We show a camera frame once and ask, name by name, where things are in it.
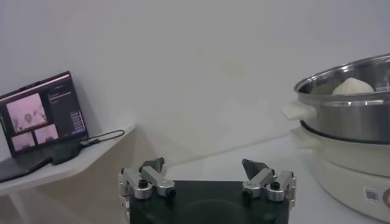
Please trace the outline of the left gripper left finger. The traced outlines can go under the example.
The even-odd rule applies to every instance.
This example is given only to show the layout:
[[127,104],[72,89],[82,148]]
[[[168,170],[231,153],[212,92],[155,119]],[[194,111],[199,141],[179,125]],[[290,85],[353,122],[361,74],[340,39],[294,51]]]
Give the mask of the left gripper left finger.
[[119,195],[125,200],[131,195],[137,200],[148,200],[155,189],[158,196],[167,200],[175,197],[175,182],[161,174],[164,164],[165,159],[159,157],[144,161],[140,167],[122,168],[118,174]]

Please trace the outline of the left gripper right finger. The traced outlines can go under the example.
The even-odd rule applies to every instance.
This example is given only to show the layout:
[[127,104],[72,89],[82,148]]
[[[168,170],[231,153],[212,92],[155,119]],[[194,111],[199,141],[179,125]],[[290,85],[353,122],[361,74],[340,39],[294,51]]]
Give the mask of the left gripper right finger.
[[243,159],[241,161],[247,181],[243,182],[243,198],[251,201],[262,194],[270,201],[296,201],[296,176],[293,171],[283,170],[279,174],[265,163]]

